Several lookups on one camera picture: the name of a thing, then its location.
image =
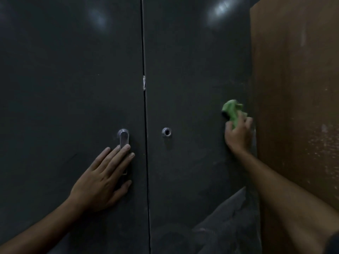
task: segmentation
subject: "green rag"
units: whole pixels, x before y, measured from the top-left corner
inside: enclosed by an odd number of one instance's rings
[[[243,113],[244,117],[247,117],[247,113],[242,111],[242,104],[238,103],[237,100],[230,100],[226,102],[221,110],[222,112],[226,112],[230,117],[230,121],[233,122],[233,129],[238,124],[238,110]]]

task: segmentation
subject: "brown wooden surface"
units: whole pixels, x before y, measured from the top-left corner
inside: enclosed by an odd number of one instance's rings
[[[258,157],[339,210],[339,0],[261,0],[251,27]],[[262,243],[296,253],[266,207]]]

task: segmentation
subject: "cabinet door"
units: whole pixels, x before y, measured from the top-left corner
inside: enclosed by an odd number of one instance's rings
[[[143,7],[151,251],[259,253],[258,200],[226,148],[221,115],[230,99],[250,110],[249,0]]]
[[[149,253],[140,0],[0,0],[0,243],[53,211],[126,128],[127,196],[53,253]]]

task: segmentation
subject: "hand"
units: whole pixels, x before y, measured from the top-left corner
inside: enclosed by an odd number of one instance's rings
[[[236,128],[232,129],[233,123],[231,121],[226,123],[225,142],[234,154],[246,151],[250,147],[252,142],[252,122],[251,117],[244,119],[242,112],[238,111],[238,125]]]
[[[77,204],[82,211],[99,211],[111,207],[124,196],[132,181],[126,181],[121,188],[113,192],[118,179],[134,158],[127,155],[130,145],[122,149],[109,147],[94,160],[92,165],[78,179],[70,192],[68,200]]]

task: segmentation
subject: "person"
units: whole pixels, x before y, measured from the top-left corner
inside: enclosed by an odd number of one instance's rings
[[[339,253],[339,214],[324,201],[292,183],[254,157],[251,144],[253,119],[238,113],[238,124],[225,127],[225,141],[253,180],[262,200],[277,214],[302,254]],[[112,192],[131,162],[130,146],[106,148],[75,183],[68,199],[40,222],[0,247],[1,254],[45,253],[86,211],[111,207],[124,196],[131,181]]]

